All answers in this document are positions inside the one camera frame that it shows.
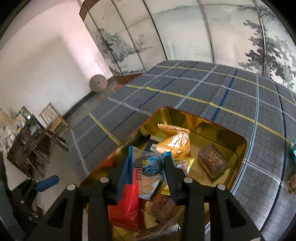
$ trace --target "red plastic bag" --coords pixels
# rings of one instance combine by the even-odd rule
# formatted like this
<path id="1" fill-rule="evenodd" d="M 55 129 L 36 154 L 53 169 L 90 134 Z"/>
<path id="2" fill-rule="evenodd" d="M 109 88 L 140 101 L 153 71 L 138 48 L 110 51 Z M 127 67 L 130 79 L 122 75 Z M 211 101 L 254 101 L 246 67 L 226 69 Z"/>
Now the red plastic bag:
<path id="1" fill-rule="evenodd" d="M 126 184 L 123 196 L 117 206 L 109 206 L 112 225 L 139 232 L 139 185 Z"/>

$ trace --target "packaged bread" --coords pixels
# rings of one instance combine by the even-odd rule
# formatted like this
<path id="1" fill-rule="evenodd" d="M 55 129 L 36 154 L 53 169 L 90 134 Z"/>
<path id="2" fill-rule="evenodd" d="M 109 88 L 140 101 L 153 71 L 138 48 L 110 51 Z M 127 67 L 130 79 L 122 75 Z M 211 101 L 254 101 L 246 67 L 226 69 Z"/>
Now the packaged bread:
<path id="1" fill-rule="evenodd" d="M 156 151 L 163 153 L 170 151 L 172 157 L 190 157 L 190 130 L 178 126 L 158 124 L 159 129 L 167 135 L 167 138 L 160 141 Z"/>
<path id="2" fill-rule="evenodd" d="M 139 184 L 139 197 L 150 201 L 158 184 L 164 179 L 163 159 L 170 152 L 155 153 L 129 147 L 129 156 L 133 161 L 135 180 Z"/>
<path id="3" fill-rule="evenodd" d="M 229 168 L 228 162 L 213 144 L 198 152 L 198 160 L 212 178 L 220 177 Z"/>
<path id="4" fill-rule="evenodd" d="M 170 195 L 164 195 L 160 190 L 153 201 L 150 202 L 148 209 L 159 221 L 166 221 L 178 213 L 180 206 L 176 206 Z"/>
<path id="5" fill-rule="evenodd" d="M 179 241 L 181 227 L 177 218 L 172 218 L 166 223 L 160 223 L 152 228 L 141 230 L 137 234 L 137 241 Z"/>

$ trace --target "painted screen panel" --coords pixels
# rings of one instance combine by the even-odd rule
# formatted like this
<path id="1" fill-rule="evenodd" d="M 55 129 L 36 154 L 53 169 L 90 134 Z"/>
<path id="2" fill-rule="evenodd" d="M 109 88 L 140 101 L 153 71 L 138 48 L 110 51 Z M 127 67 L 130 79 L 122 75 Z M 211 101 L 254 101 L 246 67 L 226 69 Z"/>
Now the painted screen panel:
<path id="1" fill-rule="evenodd" d="M 215 61 L 218 64 L 261 74 L 264 66 L 264 51 L 258 56 L 258 62 L 250 58 L 252 51 L 261 39 L 262 28 L 258 13 L 250 5 L 204 5 L 210 32 L 212 35 Z"/>
<path id="2" fill-rule="evenodd" d="M 266 77 L 296 92 L 296 46 L 275 14 L 257 1 L 266 36 Z"/>
<path id="3" fill-rule="evenodd" d="M 94 21 L 92 20 L 89 13 L 87 13 L 84 24 L 90 33 L 92 39 L 94 40 L 96 46 L 98 47 L 100 53 L 102 54 L 104 60 L 106 61 L 108 67 L 110 68 L 113 75 L 120 75 L 120 69 L 116 64 L 115 59 L 113 58 L 110 50 L 108 49 L 107 45 L 105 44 L 100 32 L 98 31 Z"/>
<path id="4" fill-rule="evenodd" d="M 197 1 L 146 0 L 168 59 L 212 62 L 210 43 Z"/>
<path id="5" fill-rule="evenodd" d="M 122 73 L 144 72 L 132 39 L 112 1 L 100 0 L 89 12 L 113 53 Z"/>
<path id="6" fill-rule="evenodd" d="M 143 1 L 114 1 L 146 71 L 166 60 L 163 47 Z"/>

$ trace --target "blue stripe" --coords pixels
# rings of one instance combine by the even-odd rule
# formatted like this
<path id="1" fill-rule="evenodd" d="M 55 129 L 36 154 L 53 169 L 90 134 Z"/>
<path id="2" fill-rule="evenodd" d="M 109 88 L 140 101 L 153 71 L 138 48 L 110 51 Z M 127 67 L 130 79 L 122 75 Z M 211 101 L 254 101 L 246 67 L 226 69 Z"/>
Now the blue stripe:
<path id="1" fill-rule="evenodd" d="M 229 88 L 231 88 L 231 86 L 232 86 L 232 84 L 233 84 L 234 77 L 235 77 L 235 75 L 237 74 L 237 71 L 238 71 L 238 69 L 236 69 L 236 71 L 234 72 L 234 75 L 233 75 L 233 77 L 232 77 L 232 79 L 231 79 L 231 81 L 230 81 L 230 83 L 229 83 L 229 85 L 228 85 L 228 89 L 226 90 L 226 92 L 225 92 L 225 94 L 224 94 L 222 100 L 220 101 L 219 107 L 216 109 L 216 111 L 215 111 L 213 117 L 211 118 L 211 121 L 215 121 L 215 120 L 216 120 L 217 115 L 218 115 L 219 112 L 220 112 L 220 107 L 223 106 L 223 104 L 224 104 L 224 101 L 225 101 L 225 99 L 226 99 L 226 97 L 227 97 L 227 95 L 228 95 L 228 93 L 229 93 Z"/>
<path id="2" fill-rule="evenodd" d="M 278 89 L 278 87 L 277 87 L 277 84 L 275 83 L 275 85 L 276 85 L 276 90 L 277 90 L 277 92 L 278 92 L 278 94 L 279 94 L 279 89 Z M 283 110 L 283 104 L 282 104 L 281 96 L 280 96 L 280 95 L 279 95 L 279 102 L 281 103 L 281 110 L 282 110 L 283 121 L 284 121 L 284 134 L 285 134 L 285 139 L 286 139 L 286 137 L 287 137 L 287 132 L 286 132 L 286 121 L 285 121 L 285 115 L 284 115 L 284 110 Z M 285 174 L 286 152 L 287 152 L 287 142 L 285 141 L 285 147 L 284 147 L 284 165 L 283 165 L 283 171 L 282 171 L 282 173 L 281 173 L 281 182 L 283 181 L 283 179 L 284 179 L 284 174 Z M 279 193 L 280 193 L 280 191 L 281 191 L 281 184 L 279 184 L 279 189 L 278 189 L 278 192 L 276 193 L 276 197 L 275 197 L 275 199 L 274 199 L 274 203 L 273 203 L 273 205 L 272 205 L 272 207 L 271 207 L 271 209 L 270 209 L 270 212 L 269 212 L 269 214 L 268 214 L 268 216 L 267 216 L 267 218 L 266 218 L 264 224 L 262 225 L 262 227 L 261 227 L 261 229 L 260 229 L 260 232 L 262 232 L 262 231 L 264 230 L 264 228 L 265 228 L 265 226 L 266 226 L 268 220 L 270 219 L 270 216 L 272 215 L 272 212 L 273 212 L 273 210 L 274 210 L 274 207 L 275 207 L 275 205 L 276 205 L 276 202 L 277 202 L 277 200 L 278 200 L 278 198 L 279 198 Z"/>
<path id="3" fill-rule="evenodd" d="M 255 114 L 255 123 L 254 123 L 254 127 L 253 127 L 252 138 L 251 138 L 251 142 L 250 142 L 246 162 L 245 162 L 245 164 L 243 166 L 242 172 L 241 172 L 239 178 L 237 179 L 235 187 L 234 187 L 234 189 L 232 191 L 233 195 L 236 193 L 236 191 L 237 191 L 237 189 L 238 189 L 238 187 L 239 187 L 239 185 L 240 185 L 240 183 L 242 181 L 244 173 L 246 172 L 247 162 L 249 162 L 249 160 L 251 158 L 252 150 L 253 150 L 254 143 L 255 143 L 255 137 L 256 137 L 256 131 L 257 131 L 257 125 L 258 125 L 258 115 L 259 115 L 259 80 L 258 80 L 258 74 L 256 74 L 256 83 L 257 83 L 256 114 Z"/>
<path id="4" fill-rule="evenodd" d="M 191 67 L 190 67 L 190 69 L 192 69 L 194 66 L 196 66 L 198 64 L 198 62 L 197 63 L 195 63 L 194 65 L 192 65 Z M 178 75 L 178 77 L 177 78 L 179 78 L 179 77 L 181 77 L 183 74 L 185 74 L 187 71 L 189 71 L 190 69 L 187 69 L 187 70 L 185 70 L 182 74 L 180 74 L 180 75 Z M 164 88 L 166 88 L 168 85 L 170 85 L 174 80 L 176 80 L 177 78 L 175 78 L 175 79 L 173 79 L 173 80 L 171 80 L 169 83 L 167 83 L 164 87 L 162 87 L 160 90 L 163 90 Z M 150 101 L 153 97 L 155 97 L 157 94 L 159 94 L 160 92 L 156 92 L 154 95 L 152 95 L 148 100 L 146 100 L 143 104 L 141 104 L 141 105 L 139 105 L 138 106 L 138 109 L 139 108 L 141 108 L 143 105 L 145 105 L 148 101 Z M 111 130 L 110 132 L 112 133 L 113 131 L 115 131 L 120 125 L 122 125 L 122 123 L 124 123 L 128 118 L 130 118 L 134 113 L 135 113 L 136 111 L 134 111 L 134 112 L 132 112 L 129 116 L 127 116 L 122 122 L 120 122 L 113 130 Z M 108 135 L 106 135 L 94 148 L 92 148 L 91 150 L 90 150 L 90 152 L 89 153 L 87 153 L 84 157 L 83 157 L 83 159 L 85 159 L 95 148 L 97 148 L 106 138 L 107 138 L 107 136 Z"/>
<path id="5" fill-rule="evenodd" d="M 191 66 L 191 69 L 194 67 L 194 66 L 196 66 L 198 64 L 198 62 L 196 63 L 196 64 L 194 64 L 194 65 L 192 65 Z M 180 75 L 178 75 L 178 78 L 179 77 L 181 77 L 183 74 L 185 74 L 188 70 L 190 70 L 190 69 L 187 69 L 186 71 L 184 71 L 182 74 L 180 74 Z M 164 87 L 162 87 L 160 90 L 163 90 L 164 88 L 166 88 L 168 85 L 170 85 L 173 81 L 175 81 L 177 78 L 175 78 L 175 79 L 173 79 L 173 80 L 171 80 L 169 83 L 167 83 Z M 159 92 L 156 92 L 154 95 L 152 95 L 148 100 L 146 100 L 143 104 L 141 104 L 139 107 L 138 107 L 138 109 L 139 108 L 141 108 L 143 105 L 145 105 L 148 101 L 150 101 L 154 96 L 156 96 L 157 94 L 159 94 Z"/>
<path id="6" fill-rule="evenodd" d="M 175 106 L 175 109 L 178 109 L 179 107 L 180 107 L 180 105 L 182 105 L 183 104 L 183 102 L 196 90 L 196 88 L 202 83 L 202 82 L 204 82 L 205 81 L 205 79 L 214 71 L 214 69 L 215 68 L 217 68 L 217 66 L 218 66 L 218 64 L 216 64 L 215 65 L 215 67 L 214 68 L 212 68 L 211 69 L 211 71 L 210 72 L 208 72 L 207 74 L 206 74 L 206 76 L 204 76 L 203 78 L 202 78 L 202 80 L 197 84 L 197 85 L 195 85 L 189 92 L 188 92 L 188 94 L 185 96 L 185 97 L 183 97 L 181 100 L 180 100 L 180 102 Z"/>

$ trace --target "metal screw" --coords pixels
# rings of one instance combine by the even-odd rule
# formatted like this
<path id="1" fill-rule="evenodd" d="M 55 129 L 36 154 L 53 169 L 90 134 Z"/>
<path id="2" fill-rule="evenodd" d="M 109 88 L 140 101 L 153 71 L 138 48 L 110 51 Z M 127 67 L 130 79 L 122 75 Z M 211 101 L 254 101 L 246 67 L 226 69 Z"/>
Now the metal screw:
<path id="1" fill-rule="evenodd" d="M 102 177 L 102 178 L 100 179 L 100 182 L 101 182 L 101 183 L 107 183 L 107 182 L 109 182 L 109 178 L 107 178 L 107 177 Z"/>
<path id="2" fill-rule="evenodd" d="M 220 183 L 217 185 L 217 188 L 223 191 L 223 190 L 225 190 L 226 187 L 224 184 Z"/>
<path id="3" fill-rule="evenodd" d="M 184 182 L 186 182 L 186 183 L 192 183 L 192 178 L 186 177 L 186 178 L 184 178 Z"/>
<path id="4" fill-rule="evenodd" d="M 75 188 L 76 188 L 76 186 L 75 186 L 74 184 L 70 184 L 70 185 L 67 186 L 67 189 L 68 189 L 69 191 L 72 191 L 72 190 L 74 190 Z"/>

